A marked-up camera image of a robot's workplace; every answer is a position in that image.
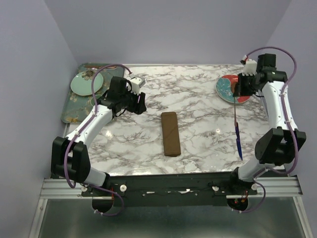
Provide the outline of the blue handled knife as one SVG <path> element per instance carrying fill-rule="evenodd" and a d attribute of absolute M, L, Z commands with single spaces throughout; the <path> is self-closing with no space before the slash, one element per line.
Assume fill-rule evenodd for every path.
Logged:
<path fill-rule="evenodd" d="M 236 133 L 236 145 L 237 145 L 239 158 L 241 159 L 241 161 L 243 161 L 243 154 L 242 154 L 241 141 L 240 141 L 240 131 L 239 131 L 239 125 L 237 122 L 235 122 L 235 133 Z"/>

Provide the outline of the brown fabric napkin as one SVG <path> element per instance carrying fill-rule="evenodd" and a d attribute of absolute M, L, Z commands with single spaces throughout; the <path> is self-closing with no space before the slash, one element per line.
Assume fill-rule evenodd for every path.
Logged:
<path fill-rule="evenodd" d="M 178 120 L 176 112 L 161 114 L 164 155 L 177 157 L 181 155 Z"/>

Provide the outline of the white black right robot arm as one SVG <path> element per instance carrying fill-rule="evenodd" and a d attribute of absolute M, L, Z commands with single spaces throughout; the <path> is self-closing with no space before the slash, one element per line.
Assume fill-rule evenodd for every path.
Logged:
<path fill-rule="evenodd" d="M 290 78 L 286 72 L 276 68 L 275 54 L 262 54 L 257 60 L 245 55 L 244 66 L 238 74 L 237 83 L 232 86 L 234 97 L 252 96 L 260 92 L 264 100 L 269 121 L 269 130 L 255 145 L 255 157 L 245 165 L 237 167 L 228 181 L 233 194 L 250 189 L 262 174 L 273 171 L 276 166 L 291 164 L 285 171 L 289 174 L 298 163 L 299 150 L 306 142 L 306 133 L 299 131 L 293 119 L 288 100 Z"/>

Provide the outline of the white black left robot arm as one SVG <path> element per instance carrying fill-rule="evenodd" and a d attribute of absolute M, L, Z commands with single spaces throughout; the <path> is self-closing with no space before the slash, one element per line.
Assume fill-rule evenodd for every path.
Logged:
<path fill-rule="evenodd" d="M 145 80 L 114 76 L 109 89 L 97 99 L 92 111 L 66 137 L 56 137 L 52 146 L 51 173 L 77 182 L 93 185 L 99 196 L 109 192 L 109 175 L 92 168 L 88 149 L 101 129 L 125 111 L 137 115 L 146 111 L 145 96 L 140 89 Z"/>

